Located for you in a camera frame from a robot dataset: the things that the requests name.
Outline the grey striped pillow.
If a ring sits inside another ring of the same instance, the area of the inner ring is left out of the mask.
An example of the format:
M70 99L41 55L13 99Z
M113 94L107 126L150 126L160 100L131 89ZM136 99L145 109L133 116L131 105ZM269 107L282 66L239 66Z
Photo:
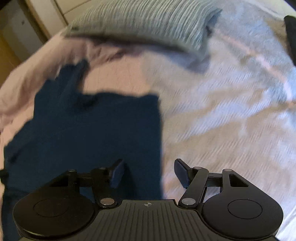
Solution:
M220 12L216 1L100 1L73 20L64 34L158 43L202 58L208 28Z

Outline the white striped bed sheet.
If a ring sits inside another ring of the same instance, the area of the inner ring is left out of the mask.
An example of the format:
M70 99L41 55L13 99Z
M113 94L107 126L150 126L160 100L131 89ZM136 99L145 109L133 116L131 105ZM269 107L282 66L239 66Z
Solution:
M281 205L277 236L295 240L295 66L285 24L253 1L218 7L203 62L156 47L144 52L163 119L164 197L184 191L177 158L211 172L230 168Z

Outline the white wardrobe with panels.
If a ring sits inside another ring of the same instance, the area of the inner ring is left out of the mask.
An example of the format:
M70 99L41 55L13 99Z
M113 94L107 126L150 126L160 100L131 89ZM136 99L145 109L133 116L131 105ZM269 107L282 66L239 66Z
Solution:
M41 31L50 39L75 18L99 1L91 0L27 0L25 1Z

